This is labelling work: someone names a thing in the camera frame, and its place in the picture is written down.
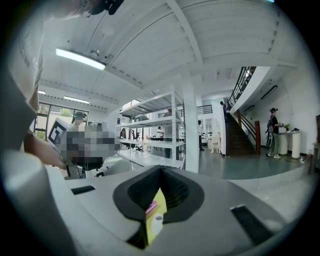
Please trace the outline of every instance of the shelving unit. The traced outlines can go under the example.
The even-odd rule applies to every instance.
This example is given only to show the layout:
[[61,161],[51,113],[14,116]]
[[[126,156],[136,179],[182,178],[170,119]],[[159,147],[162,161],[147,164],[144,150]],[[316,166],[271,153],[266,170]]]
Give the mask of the shelving unit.
[[163,165],[163,166],[171,166],[180,168],[182,167],[183,163],[185,162],[185,157],[182,161],[176,160],[176,150],[177,147],[183,146],[185,142],[178,142],[176,139],[177,137],[177,125],[182,126],[185,131],[185,125],[183,120],[181,119],[180,115],[178,114],[177,106],[183,105],[182,99],[177,95],[172,86],[171,90],[167,93],[157,95],[153,98],[148,100],[142,101],[136,105],[133,105],[127,109],[118,112],[117,118],[122,116],[129,117],[132,119],[133,117],[140,115],[140,114],[149,114],[153,112],[157,112],[160,110],[167,110],[172,108],[172,116],[160,117],[155,120],[144,120],[144,121],[137,121],[131,123],[121,123],[116,125],[116,132],[120,134],[121,128],[150,128],[150,127],[158,127],[158,126],[172,126],[172,142],[171,141],[155,141],[155,140],[137,140],[137,139],[120,139],[121,143],[128,143],[128,144],[137,144],[137,145],[148,145],[151,147],[157,148],[167,148],[172,149],[172,156],[173,159],[165,158],[161,156],[156,156],[150,154],[148,151],[139,152],[136,150],[132,150],[131,146],[127,150],[119,150],[118,155],[128,159],[138,165],[141,166],[150,166],[150,165]]

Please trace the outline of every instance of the fluorescent light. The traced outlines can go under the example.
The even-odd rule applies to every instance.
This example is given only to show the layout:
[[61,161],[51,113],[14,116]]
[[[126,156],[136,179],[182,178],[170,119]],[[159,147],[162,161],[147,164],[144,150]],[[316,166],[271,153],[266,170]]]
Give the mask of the fluorescent light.
[[57,48],[55,49],[55,54],[61,57],[65,57],[71,60],[74,60],[76,62],[81,62],[83,64],[87,64],[89,66],[92,66],[94,68],[97,68],[99,70],[104,70],[106,67],[106,64],[92,59],[90,57],[87,57],[85,55],[82,55],[80,53],[71,51],[71,50],[65,50],[65,49],[61,49],[61,48]]
[[81,103],[85,103],[85,104],[89,104],[90,103],[89,101],[86,101],[86,100],[82,100],[82,99],[78,99],[78,98],[71,98],[71,97],[68,97],[68,96],[64,96],[64,99],[65,100],[74,101],[74,102],[81,102]]

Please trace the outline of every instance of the gray floor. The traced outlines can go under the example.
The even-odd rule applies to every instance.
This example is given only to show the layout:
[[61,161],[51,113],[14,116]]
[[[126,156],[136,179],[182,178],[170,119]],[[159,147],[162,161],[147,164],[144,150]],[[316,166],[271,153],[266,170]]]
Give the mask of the gray floor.
[[266,157],[267,150],[261,149],[260,156],[222,157],[207,147],[199,155],[199,174],[225,180],[246,180],[282,174],[303,165],[289,155],[281,159]]

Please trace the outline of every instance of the white wooden ceiling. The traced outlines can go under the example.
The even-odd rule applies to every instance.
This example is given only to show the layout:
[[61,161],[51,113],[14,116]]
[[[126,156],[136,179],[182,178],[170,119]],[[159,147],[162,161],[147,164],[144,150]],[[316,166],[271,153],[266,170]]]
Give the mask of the white wooden ceiling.
[[[49,21],[45,24],[45,68],[40,88],[51,88],[56,97],[60,94],[63,98],[66,93],[78,95],[108,109],[123,98],[135,97],[169,71],[195,63],[199,54],[205,62],[232,54],[268,55],[273,48],[280,15],[265,0],[175,0],[178,10],[171,8],[172,2],[125,0],[113,16],[104,12],[90,18]],[[187,22],[181,20],[181,11]],[[106,63],[116,75],[56,56],[57,47],[87,56],[97,49],[100,55],[96,59]],[[290,52],[283,52],[283,58],[288,55]],[[233,78],[238,78],[236,73],[241,66],[234,67],[230,62]],[[230,80],[229,67],[212,72],[227,74],[220,79]],[[202,81],[210,91],[203,89],[201,93],[230,89],[212,89],[208,86],[209,77],[204,74]],[[150,97],[149,92],[141,94]]]

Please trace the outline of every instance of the white metal shelf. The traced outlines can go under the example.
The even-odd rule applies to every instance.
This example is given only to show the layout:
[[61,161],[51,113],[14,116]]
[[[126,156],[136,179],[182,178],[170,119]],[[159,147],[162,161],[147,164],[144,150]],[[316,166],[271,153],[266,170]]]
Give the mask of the white metal shelf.
[[175,160],[175,163],[170,158],[165,158],[157,155],[150,154],[149,152],[141,152],[137,150],[119,150],[117,152],[118,156],[128,159],[138,165],[143,167],[145,166],[155,166],[155,165],[162,165],[162,166],[170,166],[175,168],[180,168],[183,164],[183,161]]
[[[146,128],[146,127],[156,127],[156,126],[168,126],[172,125],[172,116],[160,117],[156,120],[144,120],[139,122],[122,123],[118,124],[116,127],[128,127],[128,128]],[[181,121],[176,118],[176,124],[181,124]]]
[[127,117],[135,117],[139,114],[148,114],[172,107],[171,92],[157,95],[153,98],[142,101],[119,112]]
[[[166,149],[173,148],[172,141],[160,141],[160,140],[149,140],[149,139],[138,140],[138,139],[123,138],[123,139],[120,139],[120,142],[129,143],[129,144],[137,144],[137,145],[147,145],[150,147],[157,147],[157,148],[166,148]],[[185,144],[184,142],[176,142],[175,146],[180,147],[184,144]]]

